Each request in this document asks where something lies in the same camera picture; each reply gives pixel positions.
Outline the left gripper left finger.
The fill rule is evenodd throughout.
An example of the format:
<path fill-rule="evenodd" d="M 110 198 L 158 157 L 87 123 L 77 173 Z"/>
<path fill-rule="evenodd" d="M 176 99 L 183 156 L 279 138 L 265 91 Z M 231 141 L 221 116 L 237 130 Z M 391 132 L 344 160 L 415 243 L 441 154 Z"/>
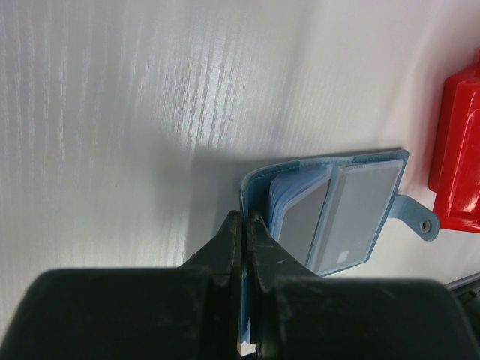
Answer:
<path fill-rule="evenodd" d="M 175 268 L 61 268 L 19 303 L 3 359 L 238 359 L 242 219 Z"/>

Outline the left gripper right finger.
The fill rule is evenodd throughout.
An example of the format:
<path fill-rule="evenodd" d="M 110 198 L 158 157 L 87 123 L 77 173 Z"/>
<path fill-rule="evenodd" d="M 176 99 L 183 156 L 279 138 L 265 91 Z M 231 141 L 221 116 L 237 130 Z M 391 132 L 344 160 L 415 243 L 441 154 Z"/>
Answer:
<path fill-rule="evenodd" d="M 253 212 L 245 224 L 258 359 L 477 359 L 460 302 L 425 279 L 323 278 Z"/>

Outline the blue leather card holder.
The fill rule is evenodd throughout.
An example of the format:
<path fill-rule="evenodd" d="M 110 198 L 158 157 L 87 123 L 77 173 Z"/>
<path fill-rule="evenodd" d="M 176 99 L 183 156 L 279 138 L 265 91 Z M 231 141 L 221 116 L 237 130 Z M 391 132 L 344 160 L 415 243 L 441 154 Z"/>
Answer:
<path fill-rule="evenodd" d="M 247 174 L 241 181 L 239 191 L 241 215 L 246 218 L 252 211 L 259 212 L 265 221 L 269 235 L 279 244 L 278 239 L 288 204 L 315 185 L 328 182 L 328 191 L 325 195 L 325 202 L 310 247 L 307 263 L 303 266 L 321 277 L 342 272 L 357 265 L 330 274 L 321 275 L 317 273 L 326 223 L 333 209 L 335 193 L 340 188 L 341 170 L 351 165 L 400 161 L 402 167 L 393 194 L 380 222 L 367 259 L 363 263 L 369 260 L 383 226 L 389 218 L 402 221 L 423 241 L 431 242 L 437 237 L 440 230 L 438 217 L 419 202 L 398 192 L 409 156 L 408 151 L 398 149 L 345 156 L 309 157 L 256 169 Z"/>

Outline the red plastic bin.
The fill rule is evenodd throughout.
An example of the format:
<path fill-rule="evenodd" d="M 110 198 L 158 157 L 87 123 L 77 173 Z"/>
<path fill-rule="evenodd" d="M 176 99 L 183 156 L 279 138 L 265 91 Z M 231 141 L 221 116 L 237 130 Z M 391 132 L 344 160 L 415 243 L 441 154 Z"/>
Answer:
<path fill-rule="evenodd" d="M 445 79 L 428 187 L 440 227 L 479 232 L 479 59 Z"/>

